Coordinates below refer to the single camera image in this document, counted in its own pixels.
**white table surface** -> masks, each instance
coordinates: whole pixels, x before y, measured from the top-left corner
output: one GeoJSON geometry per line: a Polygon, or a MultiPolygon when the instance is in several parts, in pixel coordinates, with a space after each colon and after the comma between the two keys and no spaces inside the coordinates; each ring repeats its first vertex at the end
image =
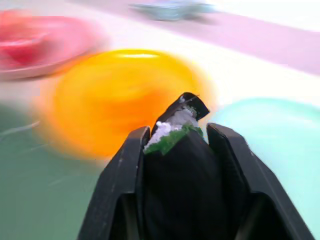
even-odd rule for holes
{"type": "MultiPolygon", "coordinates": [[[[228,6],[231,12],[234,8],[239,13],[246,14],[247,11],[253,15],[252,9],[243,7],[250,6],[250,2],[244,2],[242,10],[235,7],[237,4],[239,6],[240,3],[235,0],[224,2],[224,6],[228,6]]],[[[144,48],[166,51],[186,58],[200,67],[214,82],[219,106],[255,97],[284,98],[320,106],[320,79],[316,75],[290,69],[284,65],[273,64],[64,0],[7,0],[6,3],[2,2],[1,6],[2,8],[8,8],[8,6],[29,8],[38,15],[73,16],[93,20],[99,23],[109,36],[105,46],[101,48],[102,50],[144,48]]],[[[289,17],[292,14],[292,12],[287,14],[288,19],[293,19],[293,17],[289,17]]],[[[260,18],[280,23],[279,14],[275,14],[275,16],[277,17],[272,18],[266,14],[260,18]]],[[[312,17],[311,14],[309,20],[301,19],[300,21],[296,20],[292,25],[296,24],[307,28],[306,26],[310,26],[308,23],[317,17],[312,17]]],[[[313,28],[317,30],[318,25],[315,24],[313,28]]],[[[28,81],[0,82],[0,101],[28,106],[29,100],[32,96],[38,95],[40,85],[45,81],[53,81],[53,79],[44,77],[28,81]]]]}

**plate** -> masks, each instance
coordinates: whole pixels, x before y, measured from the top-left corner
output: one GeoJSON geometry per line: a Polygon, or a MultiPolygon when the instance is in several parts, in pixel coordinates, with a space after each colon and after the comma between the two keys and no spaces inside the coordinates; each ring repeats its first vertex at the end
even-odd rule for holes
{"type": "Polygon", "coordinates": [[[320,239],[320,109],[282,99],[246,99],[223,108],[211,122],[244,136],[320,239]]]}
{"type": "Polygon", "coordinates": [[[47,123],[44,132],[62,148],[104,159],[119,150],[131,131],[153,126],[182,93],[199,94],[213,103],[210,89],[199,72],[179,58],[121,49],[73,66],[37,103],[47,123]]]}
{"type": "Polygon", "coordinates": [[[0,80],[30,78],[51,74],[68,61],[85,54],[98,44],[99,33],[91,23],[65,16],[39,16],[33,19],[35,26],[47,30],[50,42],[43,57],[30,66],[5,68],[0,62],[0,80]]]}

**light blue dish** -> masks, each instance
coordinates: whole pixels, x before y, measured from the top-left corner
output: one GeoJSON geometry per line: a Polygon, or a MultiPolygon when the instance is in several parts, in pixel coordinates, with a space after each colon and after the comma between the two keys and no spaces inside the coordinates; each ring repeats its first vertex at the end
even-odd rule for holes
{"type": "Polygon", "coordinates": [[[216,12],[214,5],[201,1],[162,0],[154,3],[133,3],[129,6],[157,21],[179,21],[201,13],[216,12]]]}
{"type": "Polygon", "coordinates": [[[211,122],[244,136],[320,240],[320,109],[281,99],[246,99],[223,108],[211,122]]]}

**pink mat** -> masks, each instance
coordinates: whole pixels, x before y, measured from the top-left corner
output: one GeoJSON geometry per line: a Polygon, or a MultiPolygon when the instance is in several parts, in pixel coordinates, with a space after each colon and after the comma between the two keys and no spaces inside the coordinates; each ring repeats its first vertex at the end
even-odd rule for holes
{"type": "Polygon", "coordinates": [[[276,64],[310,74],[320,74],[319,32],[277,25],[229,13],[203,15],[203,19],[198,21],[154,21],[128,8],[128,4],[135,2],[134,0],[73,1],[276,64]]]}

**red plate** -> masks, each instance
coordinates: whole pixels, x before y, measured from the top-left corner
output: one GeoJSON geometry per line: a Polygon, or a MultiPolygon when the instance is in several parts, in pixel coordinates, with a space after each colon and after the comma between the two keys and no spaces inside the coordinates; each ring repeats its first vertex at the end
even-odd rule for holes
{"type": "Polygon", "coordinates": [[[49,35],[41,57],[21,67],[5,52],[0,52],[0,80],[21,79],[53,73],[58,67],[79,57],[99,41],[97,26],[86,21],[64,16],[39,16],[32,20],[37,28],[49,35]]]}

